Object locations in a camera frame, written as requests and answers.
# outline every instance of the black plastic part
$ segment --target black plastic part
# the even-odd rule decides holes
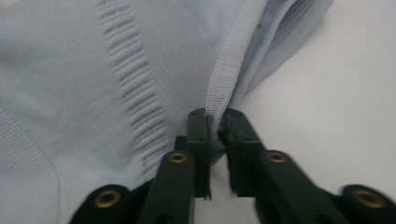
[[[163,156],[139,224],[192,223],[194,159],[182,150]]]
[[[176,148],[182,146],[181,139],[186,139],[185,149],[195,158],[195,198],[210,198],[210,152],[212,141],[210,117],[206,115],[204,109],[196,109],[189,114],[187,137],[178,137],[178,139]]]
[[[132,192],[120,185],[107,185],[101,187],[88,196],[83,205],[77,210],[70,223],[137,223],[140,212],[149,193],[150,185],[151,181]],[[111,206],[99,207],[96,205],[96,201],[104,192],[116,192],[120,195],[120,200]]]
[[[223,121],[219,139],[227,148],[231,189],[238,197],[255,197],[259,188],[258,158],[265,146],[243,113],[227,109]]]
[[[377,190],[362,185],[344,187],[335,203],[353,223],[396,223],[396,204]]]
[[[260,160],[261,187],[256,209],[262,223],[350,223],[291,157],[280,151],[266,150],[260,155]]]

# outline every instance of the light blue fabric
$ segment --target light blue fabric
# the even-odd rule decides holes
[[[332,1],[294,2],[21,0],[2,11],[0,223],[67,223],[94,189],[136,188],[193,109],[216,132]]]

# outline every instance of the clothing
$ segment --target clothing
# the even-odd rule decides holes
[[[205,107],[215,133],[331,3],[21,0],[2,12],[0,223],[67,223],[94,189],[148,181],[190,111]]]

